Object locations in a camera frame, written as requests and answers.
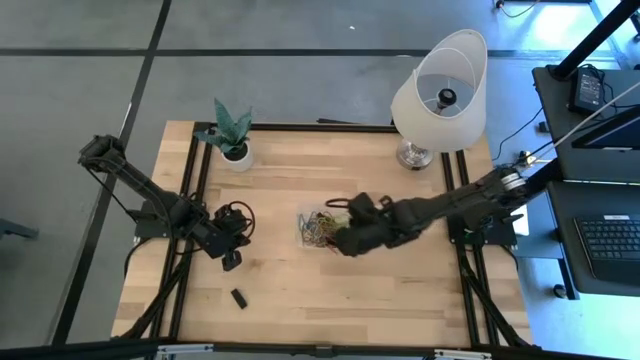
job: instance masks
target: concrete floor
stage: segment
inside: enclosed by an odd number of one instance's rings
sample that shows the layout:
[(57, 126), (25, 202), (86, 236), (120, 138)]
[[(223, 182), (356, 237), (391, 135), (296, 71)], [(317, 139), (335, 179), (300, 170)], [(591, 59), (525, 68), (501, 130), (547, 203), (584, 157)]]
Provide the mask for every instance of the concrete floor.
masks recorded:
[[(0, 48), (146, 48), (161, 3), (3, 0)], [(598, 5), (608, 12), (606, 1)], [(508, 6), (513, 13), (528, 4)], [(531, 69), (558, 59), (539, 51), (570, 50), (596, 21), (586, 5), (542, 3), (517, 19), (493, 13), (491, 7), (490, 0), (450, 0), (446, 5), (418, 0), (174, 1), (160, 48), (420, 49), (433, 47), (455, 30), (473, 28), (492, 50), (518, 50), (516, 59), (489, 62), (487, 134), (495, 156), (499, 141), (540, 108)], [(634, 47), (621, 48), (633, 59)], [(600, 50), (610, 47), (605, 43)], [(150, 173), (165, 121), (213, 119), (214, 96), (232, 111), (253, 106), (256, 121), (312, 122), (325, 117), (386, 123), (390, 99), (418, 61), (156, 58), (127, 156)], [(0, 217), (41, 231), (36, 241), (5, 237), (0, 243), (2, 348), (41, 345), (49, 339), (98, 191), (76, 165), (77, 151), (95, 133), (118, 133), (141, 64), (139, 57), (0, 57), (0, 149), (13, 155), (3, 161)], [(617, 66), (613, 61), (596, 65)], [(497, 162), (546, 141), (547, 136), (527, 129), (505, 144)], [(140, 204), (127, 189), (117, 187), (116, 193), (127, 206)], [(108, 338), (132, 233), (130, 220), (111, 206), (70, 341)], [(640, 357), (635, 338), (640, 322), (629, 316), (640, 306), (639, 299), (555, 299), (548, 289), (561, 277), (551, 260), (521, 260), (520, 274), (536, 344), (550, 350)], [(240, 356), (246, 358), (218, 357)]]

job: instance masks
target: white flower pot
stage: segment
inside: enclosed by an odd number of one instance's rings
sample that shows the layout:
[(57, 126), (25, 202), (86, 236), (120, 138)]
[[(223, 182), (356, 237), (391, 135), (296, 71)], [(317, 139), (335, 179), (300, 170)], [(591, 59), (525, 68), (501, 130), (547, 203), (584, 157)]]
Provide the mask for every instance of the white flower pot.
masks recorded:
[(253, 153), (251, 152), (251, 145), (248, 141), (245, 142), (245, 144), (247, 145), (247, 153), (242, 159), (229, 160), (224, 153), (222, 154), (222, 158), (229, 164), (231, 170), (235, 172), (247, 171), (249, 170), (251, 165), (253, 165)]

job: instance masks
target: white lampshade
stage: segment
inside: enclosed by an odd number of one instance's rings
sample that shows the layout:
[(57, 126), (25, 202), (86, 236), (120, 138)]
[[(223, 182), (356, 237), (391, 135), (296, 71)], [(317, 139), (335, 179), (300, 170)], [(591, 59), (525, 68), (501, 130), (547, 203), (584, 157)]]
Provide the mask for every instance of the white lampshade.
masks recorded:
[[(487, 44), (482, 35), (461, 30), (446, 37), (413, 70), (393, 98), (391, 114), (400, 134), (419, 148), (439, 152), (471, 146), (484, 131), (486, 72)], [(436, 100), (435, 94), (421, 96), (418, 91), (419, 78), (427, 75), (455, 79), (468, 86), (470, 100), (456, 104), (454, 115), (434, 113), (427, 105)]]

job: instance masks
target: wooden table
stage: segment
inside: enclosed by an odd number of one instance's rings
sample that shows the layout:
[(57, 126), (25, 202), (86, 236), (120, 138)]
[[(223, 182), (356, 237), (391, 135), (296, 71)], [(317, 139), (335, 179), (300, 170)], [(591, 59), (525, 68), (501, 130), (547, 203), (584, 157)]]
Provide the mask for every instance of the wooden table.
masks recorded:
[[(167, 123), (152, 177), (160, 186), (179, 190), (193, 129), (193, 122)], [(427, 169), (411, 172), (396, 162), (398, 134), (254, 130), (249, 136), (255, 163), (245, 173), (229, 170), (214, 150), (205, 200), (210, 211), (234, 200), (250, 204), (257, 224), (252, 243), (241, 248), (243, 264), (228, 273), (219, 259), (194, 255), (179, 340), (469, 346), (458, 264), (444, 220), (409, 244), (357, 258), (303, 248), (296, 237), (300, 209), (330, 198), (365, 191), (373, 199), (386, 194), (400, 200), (444, 192), (440, 156)], [(491, 169), (485, 137), (465, 152), (472, 181)], [(454, 179), (459, 186), (456, 170)], [(114, 335), (128, 330), (155, 296), (166, 250), (167, 240), (155, 239), (133, 256)], [(530, 340), (513, 259), (499, 247), (486, 247), (484, 255), (495, 303)], [(244, 310), (230, 294), (234, 288), (249, 304)], [(172, 302), (165, 308), (162, 334)], [(476, 300), (486, 342), (481, 309)]]

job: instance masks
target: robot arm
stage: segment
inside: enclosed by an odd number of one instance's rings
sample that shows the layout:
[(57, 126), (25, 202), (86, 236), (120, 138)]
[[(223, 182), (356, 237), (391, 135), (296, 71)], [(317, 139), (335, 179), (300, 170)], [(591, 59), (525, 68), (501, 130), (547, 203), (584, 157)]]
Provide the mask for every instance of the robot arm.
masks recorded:
[(163, 190), (131, 165), (125, 158), (122, 144), (113, 136), (96, 136), (80, 150), (78, 163), (90, 171), (115, 175), (151, 202), (156, 212), (154, 216), (170, 228), (176, 238), (194, 240), (211, 258), (224, 256), (225, 271), (241, 263), (236, 249), (250, 241), (242, 234), (248, 219), (239, 209), (224, 205), (215, 212), (213, 219), (209, 219), (202, 203)]
[(388, 196), (375, 207), (366, 193), (353, 199), (333, 199), (327, 206), (346, 208), (349, 227), (336, 233), (336, 247), (344, 255), (357, 256), (385, 245), (394, 248), (420, 236), (431, 222), (459, 214), (469, 231), (481, 231), (493, 221), (517, 220), (510, 213), (538, 195), (513, 167), (500, 166), (481, 179), (436, 197), (403, 199), (393, 202)]

